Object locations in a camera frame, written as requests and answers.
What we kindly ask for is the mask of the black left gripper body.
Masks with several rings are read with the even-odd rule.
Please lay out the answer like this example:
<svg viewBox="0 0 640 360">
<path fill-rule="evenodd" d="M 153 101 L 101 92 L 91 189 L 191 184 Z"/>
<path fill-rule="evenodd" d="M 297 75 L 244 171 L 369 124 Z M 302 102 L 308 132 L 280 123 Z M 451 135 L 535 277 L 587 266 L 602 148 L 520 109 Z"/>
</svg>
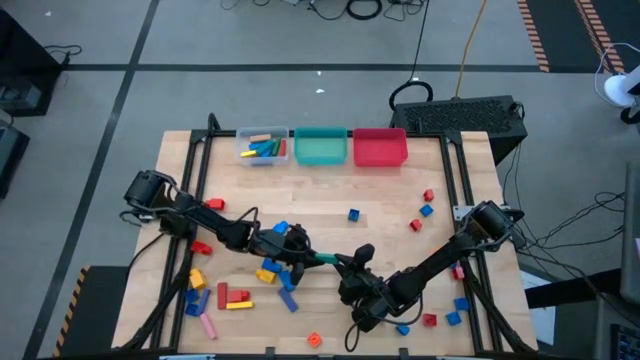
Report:
<svg viewBox="0 0 640 360">
<path fill-rule="evenodd" d="M 289 229 L 285 234 L 274 230 L 259 232 L 259 254 L 287 264 L 310 263 L 310 239 L 304 229 Z"/>
</svg>

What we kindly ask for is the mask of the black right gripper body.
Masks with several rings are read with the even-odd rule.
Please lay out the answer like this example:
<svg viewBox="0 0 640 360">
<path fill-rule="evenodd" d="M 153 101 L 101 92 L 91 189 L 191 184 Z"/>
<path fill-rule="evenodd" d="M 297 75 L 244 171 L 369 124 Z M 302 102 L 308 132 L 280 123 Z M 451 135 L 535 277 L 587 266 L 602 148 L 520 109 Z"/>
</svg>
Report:
<svg viewBox="0 0 640 360">
<path fill-rule="evenodd" d="M 381 277 L 364 270 L 342 270 L 340 277 L 340 300 L 352 308 L 351 317 L 359 330 L 372 330 L 386 316 L 398 316 L 400 305 Z"/>
</svg>

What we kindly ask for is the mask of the long pink block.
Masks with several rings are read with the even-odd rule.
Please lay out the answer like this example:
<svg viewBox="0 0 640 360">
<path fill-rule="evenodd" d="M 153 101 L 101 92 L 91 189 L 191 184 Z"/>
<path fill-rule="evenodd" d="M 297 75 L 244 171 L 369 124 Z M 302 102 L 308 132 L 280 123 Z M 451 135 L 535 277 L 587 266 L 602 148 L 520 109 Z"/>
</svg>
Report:
<svg viewBox="0 0 640 360">
<path fill-rule="evenodd" d="M 216 330 L 212 320 L 208 316 L 208 314 L 203 312 L 203 313 L 200 314 L 199 318 L 201 320 L 201 323 L 202 323 L 202 325 L 204 327 L 204 330 L 205 330 L 208 338 L 211 339 L 211 340 L 215 340 L 218 337 L 217 330 Z"/>
</svg>

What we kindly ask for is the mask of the teal plastic bin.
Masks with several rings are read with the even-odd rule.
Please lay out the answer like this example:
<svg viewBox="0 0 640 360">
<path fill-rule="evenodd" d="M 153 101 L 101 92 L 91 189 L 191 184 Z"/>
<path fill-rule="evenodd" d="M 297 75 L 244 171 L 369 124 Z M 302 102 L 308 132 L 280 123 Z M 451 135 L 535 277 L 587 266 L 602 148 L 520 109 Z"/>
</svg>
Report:
<svg viewBox="0 0 640 360">
<path fill-rule="evenodd" d="M 294 130 L 294 156 L 299 165 L 342 165 L 347 157 L 343 127 L 299 127 Z"/>
</svg>

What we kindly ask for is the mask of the red plastic bin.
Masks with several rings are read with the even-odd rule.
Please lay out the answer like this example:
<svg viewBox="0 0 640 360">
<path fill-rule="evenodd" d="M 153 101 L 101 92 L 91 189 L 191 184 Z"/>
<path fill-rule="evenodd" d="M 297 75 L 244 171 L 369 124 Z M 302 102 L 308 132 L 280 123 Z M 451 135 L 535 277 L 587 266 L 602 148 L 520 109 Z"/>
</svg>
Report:
<svg viewBox="0 0 640 360">
<path fill-rule="evenodd" d="M 399 167 L 408 158 L 406 132 L 400 128 L 356 128 L 353 154 L 358 167 Z"/>
</svg>

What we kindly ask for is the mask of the clear plastic bin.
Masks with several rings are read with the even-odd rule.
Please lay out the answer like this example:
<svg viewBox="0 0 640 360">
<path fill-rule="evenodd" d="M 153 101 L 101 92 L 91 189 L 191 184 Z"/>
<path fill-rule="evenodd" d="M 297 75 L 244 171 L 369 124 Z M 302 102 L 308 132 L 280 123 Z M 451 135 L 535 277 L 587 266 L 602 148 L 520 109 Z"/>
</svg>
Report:
<svg viewBox="0 0 640 360">
<path fill-rule="evenodd" d="M 277 139 L 286 139 L 287 140 L 287 155 L 284 157 L 280 157 L 279 155 L 276 157 L 255 157 L 255 158 L 247 158 L 242 159 L 240 157 L 240 153 L 244 151 L 248 151 L 249 137 L 252 135 L 258 134 L 271 134 L 272 139 L 269 141 L 277 140 Z M 236 145 L 236 154 L 238 155 L 239 161 L 246 166 L 279 166 L 286 165 L 289 161 L 289 150 L 291 141 L 289 139 L 289 129 L 284 126 L 270 126 L 270 127 L 244 127 L 240 128 L 236 131 L 235 138 Z"/>
</svg>

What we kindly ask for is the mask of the black computer case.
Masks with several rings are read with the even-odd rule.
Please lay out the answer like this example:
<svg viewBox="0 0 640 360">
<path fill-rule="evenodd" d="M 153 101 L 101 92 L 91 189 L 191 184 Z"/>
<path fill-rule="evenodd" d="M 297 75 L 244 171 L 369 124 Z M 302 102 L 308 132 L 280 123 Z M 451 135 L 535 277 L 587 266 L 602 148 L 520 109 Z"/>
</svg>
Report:
<svg viewBox="0 0 640 360">
<path fill-rule="evenodd" d="M 510 95 L 399 104 L 390 126 L 415 133 L 486 132 L 495 165 L 528 135 L 524 106 Z"/>
</svg>

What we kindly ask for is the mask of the white paper sheet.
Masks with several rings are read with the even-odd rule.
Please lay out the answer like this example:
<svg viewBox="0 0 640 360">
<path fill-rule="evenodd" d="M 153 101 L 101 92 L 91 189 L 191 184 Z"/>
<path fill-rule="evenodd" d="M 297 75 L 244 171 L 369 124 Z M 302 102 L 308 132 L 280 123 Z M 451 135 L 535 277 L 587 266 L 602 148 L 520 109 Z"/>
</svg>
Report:
<svg viewBox="0 0 640 360">
<path fill-rule="evenodd" d="M 523 282 L 523 286 L 525 290 L 529 288 L 549 284 L 549 281 L 544 280 L 543 278 L 537 277 L 528 272 L 525 272 L 523 270 L 521 270 L 520 273 L 521 273 L 521 280 Z M 555 311 L 556 311 L 555 307 L 543 307 L 543 308 L 536 308 L 536 309 L 530 310 L 530 313 L 532 316 L 532 322 L 534 325 L 534 330 L 536 333 L 547 333 L 547 332 L 552 332 L 554 330 Z"/>
</svg>

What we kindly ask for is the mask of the black hazard-striped floor mat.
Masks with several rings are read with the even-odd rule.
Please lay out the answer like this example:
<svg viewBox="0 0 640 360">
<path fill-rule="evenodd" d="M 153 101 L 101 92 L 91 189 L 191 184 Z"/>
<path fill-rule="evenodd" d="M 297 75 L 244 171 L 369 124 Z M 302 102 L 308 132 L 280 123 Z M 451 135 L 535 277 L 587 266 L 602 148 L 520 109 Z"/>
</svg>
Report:
<svg viewBox="0 0 640 360">
<path fill-rule="evenodd" d="M 85 266 L 80 270 L 55 343 L 54 358 L 110 351 L 126 275 L 123 266 Z"/>
</svg>

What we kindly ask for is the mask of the black flat board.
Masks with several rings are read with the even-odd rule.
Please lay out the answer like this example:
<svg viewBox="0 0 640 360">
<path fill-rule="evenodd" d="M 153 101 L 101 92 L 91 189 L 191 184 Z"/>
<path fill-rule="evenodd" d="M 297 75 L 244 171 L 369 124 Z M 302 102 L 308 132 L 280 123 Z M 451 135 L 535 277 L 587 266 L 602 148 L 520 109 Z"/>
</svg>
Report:
<svg viewBox="0 0 640 360">
<path fill-rule="evenodd" d="M 620 295 L 621 269 L 595 273 L 586 278 L 553 282 L 525 290 L 530 309 L 595 300 L 600 294 Z"/>
</svg>

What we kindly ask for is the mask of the black keyboard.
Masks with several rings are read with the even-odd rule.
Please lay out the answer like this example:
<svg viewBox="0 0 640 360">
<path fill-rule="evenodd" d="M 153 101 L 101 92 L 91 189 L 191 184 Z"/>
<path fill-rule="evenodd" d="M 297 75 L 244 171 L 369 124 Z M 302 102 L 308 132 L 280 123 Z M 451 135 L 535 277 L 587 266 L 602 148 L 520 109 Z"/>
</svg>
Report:
<svg viewBox="0 0 640 360">
<path fill-rule="evenodd" d="M 610 360 L 640 360 L 640 331 L 612 324 Z"/>
</svg>

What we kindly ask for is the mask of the black orange-striped floor mat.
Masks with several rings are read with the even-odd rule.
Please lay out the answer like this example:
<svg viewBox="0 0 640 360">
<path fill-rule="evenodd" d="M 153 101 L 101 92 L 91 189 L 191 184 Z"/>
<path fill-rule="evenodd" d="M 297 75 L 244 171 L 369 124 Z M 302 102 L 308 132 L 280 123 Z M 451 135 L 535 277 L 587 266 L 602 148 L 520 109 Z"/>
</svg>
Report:
<svg viewBox="0 0 640 360">
<path fill-rule="evenodd" d="M 630 72 L 640 65 L 640 0 L 517 0 L 539 68 Z"/>
</svg>

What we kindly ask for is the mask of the white round device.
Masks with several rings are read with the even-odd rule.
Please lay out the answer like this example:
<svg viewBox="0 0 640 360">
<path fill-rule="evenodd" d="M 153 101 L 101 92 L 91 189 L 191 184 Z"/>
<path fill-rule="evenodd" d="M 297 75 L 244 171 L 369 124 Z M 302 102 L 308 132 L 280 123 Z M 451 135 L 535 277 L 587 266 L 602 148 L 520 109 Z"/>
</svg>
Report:
<svg viewBox="0 0 640 360">
<path fill-rule="evenodd" d="M 627 125 L 635 125 L 640 132 L 640 64 L 629 73 L 622 71 L 609 76 L 602 86 L 598 82 L 598 76 L 604 73 L 605 57 L 617 46 L 640 54 L 640 49 L 628 43 L 606 46 L 593 76 L 594 91 L 605 102 L 621 108 L 620 120 Z"/>
</svg>

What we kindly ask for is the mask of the black cabinet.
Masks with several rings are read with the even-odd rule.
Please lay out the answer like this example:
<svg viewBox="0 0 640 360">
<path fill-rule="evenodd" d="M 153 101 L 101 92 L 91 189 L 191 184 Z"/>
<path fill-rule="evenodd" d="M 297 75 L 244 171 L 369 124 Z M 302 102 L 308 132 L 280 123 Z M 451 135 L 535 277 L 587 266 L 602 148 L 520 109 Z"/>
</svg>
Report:
<svg viewBox="0 0 640 360">
<path fill-rule="evenodd" d="M 43 116 L 63 66 L 9 13 L 0 9 L 0 110 Z"/>
</svg>

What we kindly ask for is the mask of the black aluminium table frame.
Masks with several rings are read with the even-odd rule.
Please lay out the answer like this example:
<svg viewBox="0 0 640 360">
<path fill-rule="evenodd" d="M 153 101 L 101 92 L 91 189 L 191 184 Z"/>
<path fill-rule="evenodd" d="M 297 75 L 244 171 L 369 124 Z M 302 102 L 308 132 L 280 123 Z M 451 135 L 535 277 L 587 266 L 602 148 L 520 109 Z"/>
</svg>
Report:
<svg viewBox="0 0 640 360">
<path fill-rule="evenodd" d="M 232 137 L 234 134 L 232 130 L 221 129 L 214 116 L 209 117 L 207 128 L 191 131 L 183 170 L 183 180 L 180 183 L 176 182 L 176 187 L 203 202 L 204 183 L 209 167 L 213 140 L 216 137 Z M 131 207 L 129 211 L 139 220 L 145 220 L 148 217 L 154 218 L 149 215 L 136 215 Z M 454 218 L 452 221 L 456 232 L 461 226 L 461 221 L 456 222 Z M 176 353 L 181 335 L 182 312 L 186 308 L 183 296 L 187 289 L 187 278 L 193 260 L 191 245 L 195 240 L 198 228 L 200 227 L 197 226 L 195 233 L 187 238 L 176 238 L 162 232 L 159 227 L 160 233 L 170 238 L 160 297 L 145 322 L 130 340 L 119 346 L 119 351 L 123 353 L 153 351 L 166 354 Z M 465 297 L 473 306 L 482 305 L 485 308 L 493 345 L 492 350 L 484 349 L 477 315 L 472 313 L 470 315 L 470 331 L 474 354 L 477 357 L 507 357 L 509 354 L 502 347 L 504 343 L 507 343 L 514 354 L 535 355 L 537 353 L 536 350 L 522 340 L 493 301 L 484 257 L 487 252 L 476 251 L 457 262 L 465 274 L 463 280 Z M 414 305 L 421 305 L 422 303 L 423 294 Z M 398 322 L 397 318 L 388 315 L 381 322 L 396 324 Z M 363 332 L 357 328 L 354 322 L 350 330 L 355 334 Z"/>
</svg>

